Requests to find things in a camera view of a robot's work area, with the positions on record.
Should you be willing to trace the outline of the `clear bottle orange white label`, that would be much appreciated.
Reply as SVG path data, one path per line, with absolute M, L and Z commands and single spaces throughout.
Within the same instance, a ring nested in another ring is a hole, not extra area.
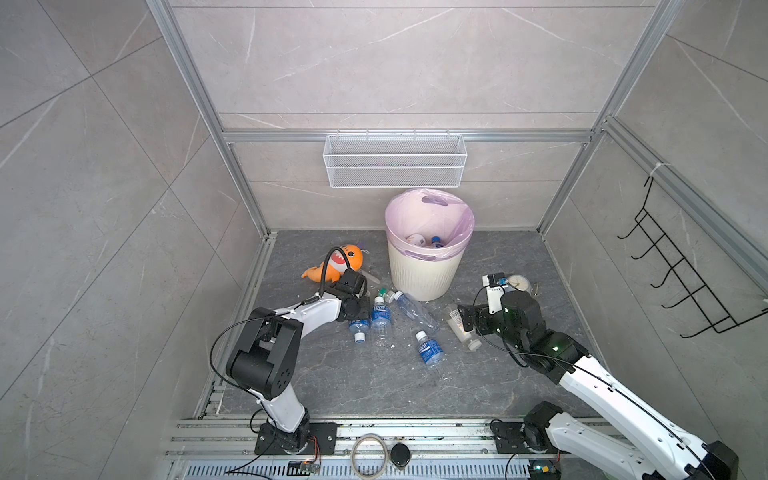
M 481 340 L 474 331 L 466 331 L 464 329 L 462 317 L 456 306 L 448 306 L 446 308 L 445 321 L 459 342 L 469 351 L 477 351 L 482 346 Z

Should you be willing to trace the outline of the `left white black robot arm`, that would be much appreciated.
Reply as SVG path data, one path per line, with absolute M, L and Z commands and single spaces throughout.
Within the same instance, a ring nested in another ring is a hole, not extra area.
M 303 436 L 308 413 L 291 385 L 302 339 L 326 324 L 365 319 L 369 306 L 367 279 L 351 270 L 296 305 L 257 308 L 244 321 L 225 377 L 257 398 L 277 431 Z

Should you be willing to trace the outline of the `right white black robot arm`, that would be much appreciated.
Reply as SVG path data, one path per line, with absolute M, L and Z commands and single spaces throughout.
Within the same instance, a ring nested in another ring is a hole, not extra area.
M 457 307 L 463 326 L 498 336 L 532 370 L 580 398 L 622 434 L 617 440 L 542 402 L 525 417 L 532 451 L 576 455 L 614 479 L 735 479 L 738 455 L 676 425 L 613 377 L 570 335 L 550 329 L 526 291 L 488 288 L 488 303 Z

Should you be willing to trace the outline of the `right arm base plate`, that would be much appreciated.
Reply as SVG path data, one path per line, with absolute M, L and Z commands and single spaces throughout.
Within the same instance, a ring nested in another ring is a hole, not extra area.
M 499 454 L 568 454 L 550 441 L 546 433 L 549 424 L 547 420 L 507 422 L 493 419 L 488 426 Z

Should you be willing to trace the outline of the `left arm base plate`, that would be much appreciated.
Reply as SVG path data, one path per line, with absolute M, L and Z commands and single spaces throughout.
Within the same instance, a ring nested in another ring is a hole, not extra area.
M 331 422 L 304 422 L 293 433 L 286 433 L 270 423 L 263 423 L 257 434 L 256 455 L 314 455 L 335 452 L 339 425 Z

